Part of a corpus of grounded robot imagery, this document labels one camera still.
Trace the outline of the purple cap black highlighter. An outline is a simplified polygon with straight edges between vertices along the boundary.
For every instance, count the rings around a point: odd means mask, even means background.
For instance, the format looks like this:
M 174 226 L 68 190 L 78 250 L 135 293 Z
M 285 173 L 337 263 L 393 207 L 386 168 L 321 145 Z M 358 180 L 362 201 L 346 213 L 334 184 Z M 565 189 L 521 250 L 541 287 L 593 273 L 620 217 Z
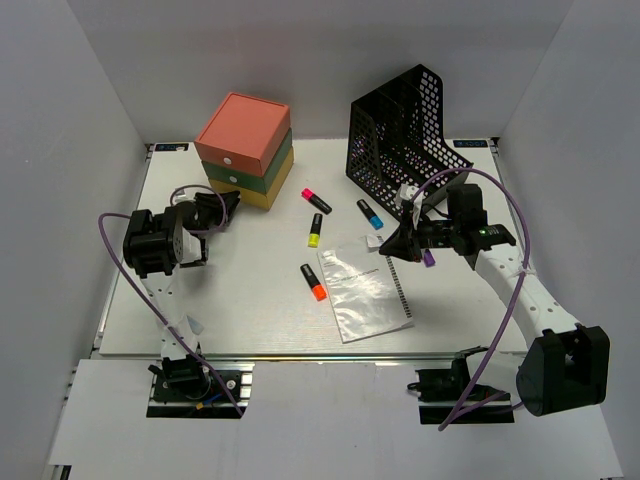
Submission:
M 425 249 L 423 253 L 423 263 L 427 268 L 433 267 L 436 260 L 430 250 Z

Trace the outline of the blue cap black highlighter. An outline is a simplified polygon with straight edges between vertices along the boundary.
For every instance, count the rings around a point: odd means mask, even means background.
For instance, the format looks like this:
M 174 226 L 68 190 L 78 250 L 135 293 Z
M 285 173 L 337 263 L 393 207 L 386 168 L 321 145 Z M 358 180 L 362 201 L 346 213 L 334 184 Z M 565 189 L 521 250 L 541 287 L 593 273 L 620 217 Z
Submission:
M 365 216 L 367 221 L 375 230 L 380 230 L 383 228 L 384 224 L 379 216 L 373 211 L 373 209 L 369 206 L 369 204 L 364 199 L 359 199 L 356 202 L 356 205 Z

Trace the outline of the yellow bottom drawer box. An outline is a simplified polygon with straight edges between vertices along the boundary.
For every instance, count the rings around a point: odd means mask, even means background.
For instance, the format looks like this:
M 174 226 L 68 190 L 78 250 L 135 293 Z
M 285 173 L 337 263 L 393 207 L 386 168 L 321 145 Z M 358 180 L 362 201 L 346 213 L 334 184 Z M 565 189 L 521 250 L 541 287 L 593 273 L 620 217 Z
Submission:
M 238 183 L 221 182 L 215 179 L 210 179 L 209 183 L 218 193 L 238 191 L 240 193 L 240 201 L 242 203 L 268 211 L 273 206 L 276 197 L 279 194 L 293 166 L 293 163 L 294 148 L 291 147 L 287 155 L 280 162 L 280 166 L 277 172 L 272 175 L 273 182 L 271 183 L 266 193 L 260 193 L 247 188 L 243 188 Z

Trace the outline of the green drawer box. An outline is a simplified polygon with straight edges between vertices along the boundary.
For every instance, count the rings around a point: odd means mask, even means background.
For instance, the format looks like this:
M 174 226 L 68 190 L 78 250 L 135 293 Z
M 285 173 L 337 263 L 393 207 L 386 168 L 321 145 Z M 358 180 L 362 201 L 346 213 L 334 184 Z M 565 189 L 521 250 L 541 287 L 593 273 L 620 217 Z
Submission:
M 291 148 L 292 129 L 289 128 L 268 168 L 261 177 L 204 161 L 202 161 L 201 164 L 209 180 L 229 184 L 232 189 L 244 188 L 261 194 L 266 194 L 273 184 Z

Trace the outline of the pink cap black highlighter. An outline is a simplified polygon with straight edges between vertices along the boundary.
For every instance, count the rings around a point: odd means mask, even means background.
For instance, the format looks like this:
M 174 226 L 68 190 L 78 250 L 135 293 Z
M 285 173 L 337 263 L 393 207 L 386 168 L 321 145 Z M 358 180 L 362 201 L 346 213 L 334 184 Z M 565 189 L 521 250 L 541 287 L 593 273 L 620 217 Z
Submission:
M 323 214 L 330 214 L 332 212 L 332 207 L 323 199 L 321 199 L 317 194 L 315 194 L 311 189 L 305 188 L 301 192 L 301 196 Z

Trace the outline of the yellow cap black highlighter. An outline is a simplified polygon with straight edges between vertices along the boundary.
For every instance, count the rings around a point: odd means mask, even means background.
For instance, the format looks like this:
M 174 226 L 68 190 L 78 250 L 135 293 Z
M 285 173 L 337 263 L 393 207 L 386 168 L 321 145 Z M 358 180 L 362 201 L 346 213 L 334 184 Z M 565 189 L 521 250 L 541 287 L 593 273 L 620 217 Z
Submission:
M 323 222 L 323 215 L 316 213 L 313 216 L 313 220 L 310 227 L 307 246 L 310 248 L 317 248 L 320 240 L 321 227 Z

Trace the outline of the orange cap black highlighter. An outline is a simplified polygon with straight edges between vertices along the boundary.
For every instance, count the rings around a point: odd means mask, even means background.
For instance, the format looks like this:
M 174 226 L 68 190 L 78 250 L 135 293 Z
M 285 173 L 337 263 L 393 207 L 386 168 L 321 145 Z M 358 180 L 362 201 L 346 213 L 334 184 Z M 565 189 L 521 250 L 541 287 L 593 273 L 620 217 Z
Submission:
M 316 274 L 313 272 L 312 268 L 309 264 L 303 264 L 300 266 L 300 271 L 309 286 L 311 292 L 313 293 L 315 299 L 317 301 L 322 301 L 327 298 L 326 290 L 323 285 L 317 278 Z

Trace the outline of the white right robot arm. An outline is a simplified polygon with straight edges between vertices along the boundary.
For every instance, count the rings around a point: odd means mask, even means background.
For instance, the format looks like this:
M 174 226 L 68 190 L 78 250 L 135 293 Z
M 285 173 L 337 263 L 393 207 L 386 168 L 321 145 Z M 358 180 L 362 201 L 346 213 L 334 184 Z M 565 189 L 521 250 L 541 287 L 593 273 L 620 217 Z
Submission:
M 606 397 L 610 340 L 598 326 L 586 327 L 522 264 L 524 251 L 501 225 L 491 225 L 475 184 L 447 190 L 442 220 L 419 219 L 422 196 L 402 186 L 396 231 L 381 245 L 384 256 L 418 262 L 432 249 L 454 250 L 496 293 L 527 345 L 524 358 L 491 353 L 486 347 L 457 354 L 451 379 L 442 382 L 461 397 L 477 397 L 486 387 L 522 401 L 535 416 L 597 405 Z

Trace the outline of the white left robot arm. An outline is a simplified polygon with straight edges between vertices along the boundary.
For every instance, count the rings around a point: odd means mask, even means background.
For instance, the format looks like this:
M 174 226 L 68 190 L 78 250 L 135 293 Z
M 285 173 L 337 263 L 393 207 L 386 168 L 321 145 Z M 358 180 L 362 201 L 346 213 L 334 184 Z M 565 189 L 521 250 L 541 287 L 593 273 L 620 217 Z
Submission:
M 207 236 L 227 226 L 239 202 L 240 192 L 235 190 L 196 193 L 192 200 L 170 205 L 158 214 L 135 210 L 123 241 L 124 261 L 155 308 L 161 343 L 159 372 L 191 399 L 209 392 L 212 377 L 195 358 L 203 327 L 186 312 L 181 273 L 207 264 Z

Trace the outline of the Canon safety instructions booklet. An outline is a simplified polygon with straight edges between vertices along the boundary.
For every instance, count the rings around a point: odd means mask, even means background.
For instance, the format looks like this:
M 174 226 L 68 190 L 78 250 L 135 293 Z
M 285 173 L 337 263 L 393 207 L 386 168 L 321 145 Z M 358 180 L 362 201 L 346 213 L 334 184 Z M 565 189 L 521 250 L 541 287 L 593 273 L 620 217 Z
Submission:
M 318 253 L 344 344 L 413 326 L 413 315 L 392 260 L 370 234 Z

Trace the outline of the pink top drawer box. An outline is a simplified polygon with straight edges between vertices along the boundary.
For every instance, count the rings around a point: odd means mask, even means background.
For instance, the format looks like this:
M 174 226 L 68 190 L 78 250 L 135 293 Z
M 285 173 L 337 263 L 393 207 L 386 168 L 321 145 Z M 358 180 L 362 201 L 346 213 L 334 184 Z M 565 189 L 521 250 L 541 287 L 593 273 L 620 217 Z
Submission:
M 205 163 L 263 177 L 290 127 L 288 105 L 231 92 L 194 144 Z

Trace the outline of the black mesh file organizer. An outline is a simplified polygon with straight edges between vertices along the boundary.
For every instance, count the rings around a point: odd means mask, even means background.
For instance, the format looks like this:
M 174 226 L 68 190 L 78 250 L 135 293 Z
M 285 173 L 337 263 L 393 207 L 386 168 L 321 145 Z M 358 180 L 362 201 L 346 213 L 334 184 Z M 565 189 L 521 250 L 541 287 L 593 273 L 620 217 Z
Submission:
M 427 187 L 423 211 L 446 199 L 446 189 L 465 182 L 472 163 L 446 143 L 443 82 L 418 64 L 351 103 L 346 176 L 393 218 L 403 185 Z

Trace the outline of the pastel blue highlighter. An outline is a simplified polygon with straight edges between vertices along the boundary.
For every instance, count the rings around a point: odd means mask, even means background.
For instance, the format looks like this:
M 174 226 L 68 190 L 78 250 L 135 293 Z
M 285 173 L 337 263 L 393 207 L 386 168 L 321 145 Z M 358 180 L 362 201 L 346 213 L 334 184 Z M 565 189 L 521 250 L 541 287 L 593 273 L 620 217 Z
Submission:
M 204 326 L 198 322 L 197 320 L 195 320 L 194 318 L 188 316 L 187 317 L 187 321 L 189 324 L 189 327 L 191 329 L 191 331 L 193 332 L 194 335 L 201 335 L 203 330 L 204 330 Z

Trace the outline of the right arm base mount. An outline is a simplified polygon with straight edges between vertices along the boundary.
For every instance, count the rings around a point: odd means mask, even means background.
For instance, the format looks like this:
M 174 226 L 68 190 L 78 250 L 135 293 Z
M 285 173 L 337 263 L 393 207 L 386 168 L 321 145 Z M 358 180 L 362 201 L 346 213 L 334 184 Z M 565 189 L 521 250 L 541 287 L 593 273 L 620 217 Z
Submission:
M 464 392 L 472 374 L 467 365 L 469 357 L 482 359 L 485 347 L 474 347 L 454 355 L 449 367 L 425 368 L 416 371 L 417 380 L 409 383 L 406 390 L 417 397 L 421 425 L 437 425 L 448 416 Z M 478 409 L 461 415 L 454 424 L 512 424 L 515 422 L 514 407 L 508 393 L 490 400 L 498 391 L 488 385 L 476 384 L 461 409 L 484 401 Z

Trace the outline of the aluminium front rail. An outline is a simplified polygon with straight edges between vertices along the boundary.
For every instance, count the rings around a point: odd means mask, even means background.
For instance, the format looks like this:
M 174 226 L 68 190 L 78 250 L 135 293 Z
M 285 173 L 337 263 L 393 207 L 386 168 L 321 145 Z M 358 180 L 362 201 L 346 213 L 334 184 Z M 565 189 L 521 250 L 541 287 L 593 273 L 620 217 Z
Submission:
M 526 352 L 524 351 L 506 351 L 499 352 L 504 354 L 514 355 L 516 357 L 524 358 Z M 424 362 L 424 361 L 448 361 L 453 360 L 456 353 L 452 352 L 440 352 L 440 353 L 403 353 L 403 354 L 310 354 L 310 355 L 297 355 L 297 354 L 250 354 L 250 355 L 205 355 L 205 360 L 209 363 L 223 363 L 223 362 Z M 160 360 L 157 355 L 151 354 L 120 354 L 120 355 L 103 355 L 96 349 L 91 352 L 89 359 L 91 360 Z

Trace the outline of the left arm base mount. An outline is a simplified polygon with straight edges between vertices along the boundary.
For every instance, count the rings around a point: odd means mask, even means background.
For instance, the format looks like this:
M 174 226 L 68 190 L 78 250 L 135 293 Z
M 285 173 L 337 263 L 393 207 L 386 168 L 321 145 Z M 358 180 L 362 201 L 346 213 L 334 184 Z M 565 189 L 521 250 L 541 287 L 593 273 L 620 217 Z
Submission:
M 188 393 L 173 386 L 165 379 L 163 371 L 152 365 L 153 374 L 146 417 L 150 419 L 232 419 L 238 420 L 240 414 L 233 406 L 219 382 L 209 373 L 205 373 L 202 385 L 196 385 Z M 238 407 L 244 412 L 248 406 L 252 371 L 247 368 L 219 370 L 221 379 Z

